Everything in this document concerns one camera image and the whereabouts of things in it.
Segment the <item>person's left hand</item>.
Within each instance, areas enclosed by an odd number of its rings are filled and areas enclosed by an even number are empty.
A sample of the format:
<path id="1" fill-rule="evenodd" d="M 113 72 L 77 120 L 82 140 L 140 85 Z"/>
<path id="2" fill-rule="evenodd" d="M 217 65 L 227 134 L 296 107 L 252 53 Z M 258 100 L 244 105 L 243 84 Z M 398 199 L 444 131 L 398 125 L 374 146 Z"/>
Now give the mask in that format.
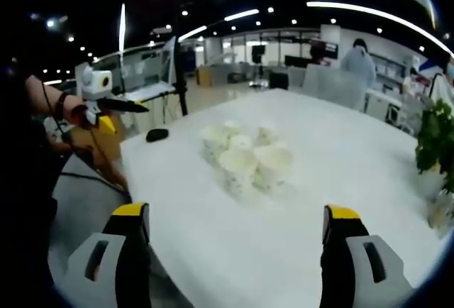
<path id="1" fill-rule="evenodd" d="M 77 105 L 70 111 L 68 121 L 73 125 L 83 127 L 87 124 L 86 112 L 87 107 L 84 104 Z"/>

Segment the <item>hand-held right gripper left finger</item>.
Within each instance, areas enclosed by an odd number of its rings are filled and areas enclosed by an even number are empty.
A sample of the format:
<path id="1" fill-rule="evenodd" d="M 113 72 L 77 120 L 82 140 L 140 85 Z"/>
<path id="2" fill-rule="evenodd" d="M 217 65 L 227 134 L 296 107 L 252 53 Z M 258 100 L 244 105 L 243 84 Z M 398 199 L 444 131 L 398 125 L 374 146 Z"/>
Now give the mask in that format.
<path id="1" fill-rule="evenodd" d="M 150 307 L 149 205 L 124 204 L 68 259 L 71 307 Z"/>

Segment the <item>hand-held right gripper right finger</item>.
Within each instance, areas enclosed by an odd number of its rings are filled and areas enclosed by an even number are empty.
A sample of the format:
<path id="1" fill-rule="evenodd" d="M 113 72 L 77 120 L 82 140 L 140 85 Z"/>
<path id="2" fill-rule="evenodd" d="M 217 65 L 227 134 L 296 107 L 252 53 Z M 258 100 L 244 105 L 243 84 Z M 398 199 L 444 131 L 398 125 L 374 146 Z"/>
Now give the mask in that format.
<path id="1" fill-rule="evenodd" d="M 322 244 L 321 307 L 401 307 L 414 291 L 402 259 L 354 210 L 324 207 Z"/>

